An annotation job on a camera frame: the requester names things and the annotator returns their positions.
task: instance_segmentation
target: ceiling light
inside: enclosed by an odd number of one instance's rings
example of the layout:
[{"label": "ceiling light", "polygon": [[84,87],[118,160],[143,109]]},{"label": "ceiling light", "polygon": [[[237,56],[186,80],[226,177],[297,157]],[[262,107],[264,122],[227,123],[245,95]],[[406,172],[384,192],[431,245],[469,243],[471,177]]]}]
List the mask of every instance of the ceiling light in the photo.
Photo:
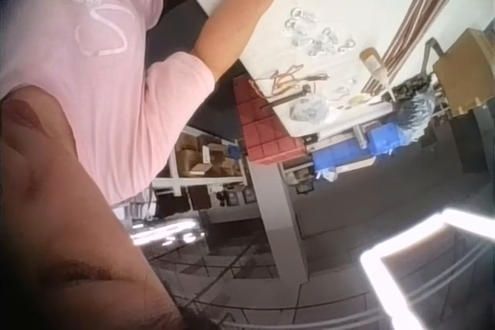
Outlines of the ceiling light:
[{"label": "ceiling light", "polygon": [[191,235],[191,236],[186,236],[186,235],[184,235],[184,237],[183,237],[183,241],[184,241],[185,243],[194,243],[196,240],[198,240],[198,239],[197,239],[197,237],[196,237],[196,236],[194,236],[193,234],[190,234],[190,235]]},{"label": "ceiling light", "polygon": [[447,225],[495,240],[495,219],[460,210],[446,209],[442,213],[434,214],[418,223],[409,230],[399,233],[383,243],[379,243],[361,255],[360,261],[363,269],[370,279],[378,300],[391,317],[392,324],[396,330],[422,330],[424,327],[408,307],[404,294],[385,267],[382,258],[420,243]]},{"label": "ceiling light", "polygon": [[136,246],[146,245],[153,241],[164,240],[166,237],[175,236],[196,227],[198,222],[194,219],[182,219],[179,222],[170,223],[166,226],[156,227],[154,230],[147,230],[131,235]]}]

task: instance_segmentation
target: blue container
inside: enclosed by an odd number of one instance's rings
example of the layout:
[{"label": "blue container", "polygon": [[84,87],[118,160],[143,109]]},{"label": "blue container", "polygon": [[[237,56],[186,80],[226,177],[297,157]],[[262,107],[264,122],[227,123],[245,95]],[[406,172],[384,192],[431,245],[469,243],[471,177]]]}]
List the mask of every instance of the blue container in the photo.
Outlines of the blue container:
[{"label": "blue container", "polygon": [[312,153],[316,172],[358,162],[369,157],[370,150],[368,148],[362,149],[355,138]]},{"label": "blue container", "polygon": [[402,130],[394,123],[388,123],[367,132],[370,153],[373,156],[387,154],[404,143]]},{"label": "blue container", "polygon": [[234,160],[240,160],[242,158],[241,150],[236,146],[228,146],[227,154],[229,158],[233,158]]}]

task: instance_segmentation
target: wire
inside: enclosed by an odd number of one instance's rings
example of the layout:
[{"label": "wire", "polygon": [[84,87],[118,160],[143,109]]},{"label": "wire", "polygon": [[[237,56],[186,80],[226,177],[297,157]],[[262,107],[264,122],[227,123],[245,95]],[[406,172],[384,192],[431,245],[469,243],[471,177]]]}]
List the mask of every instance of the wire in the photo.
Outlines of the wire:
[{"label": "wire", "polygon": [[[330,77],[326,73],[317,73],[314,75],[308,75],[305,77],[297,78],[295,75],[304,68],[304,65],[292,65],[288,68],[287,72],[280,73],[276,70],[270,77],[262,77],[256,80],[249,80],[249,84],[253,87],[254,92],[261,98],[269,100],[271,98],[279,97],[290,90],[298,89],[301,87],[300,83],[311,82],[313,83],[312,93],[316,93],[316,82],[327,81]],[[272,80],[271,95],[265,96],[258,87],[258,82],[262,80]]]},{"label": "wire", "polygon": [[[384,54],[384,64],[388,69],[390,83],[448,2],[449,0],[412,1],[403,23]],[[370,79],[362,93],[377,96],[383,91],[384,88],[379,82]]]}]

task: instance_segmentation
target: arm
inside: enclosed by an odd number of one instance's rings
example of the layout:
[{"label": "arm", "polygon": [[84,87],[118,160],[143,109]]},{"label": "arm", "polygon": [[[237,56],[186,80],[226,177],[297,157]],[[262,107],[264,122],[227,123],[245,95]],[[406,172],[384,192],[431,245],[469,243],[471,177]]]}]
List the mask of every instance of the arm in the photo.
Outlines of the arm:
[{"label": "arm", "polygon": [[179,316],[77,156],[50,130],[56,118],[38,114],[35,102],[2,102],[0,248],[16,284],[57,328]]},{"label": "arm", "polygon": [[203,27],[192,51],[218,80],[239,58],[274,0],[223,0]]}]

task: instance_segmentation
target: person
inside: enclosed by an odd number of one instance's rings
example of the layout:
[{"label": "person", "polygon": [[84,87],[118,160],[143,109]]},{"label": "person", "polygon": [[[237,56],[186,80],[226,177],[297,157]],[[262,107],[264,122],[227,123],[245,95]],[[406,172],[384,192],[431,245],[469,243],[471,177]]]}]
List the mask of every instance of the person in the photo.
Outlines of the person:
[{"label": "person", "polygon": [[2,258],[49,328],[211,328],[181,315],[110,205],[163,168],[273,1],[223,0],[192,50],[145,70],[163,0],[4,0]]}]

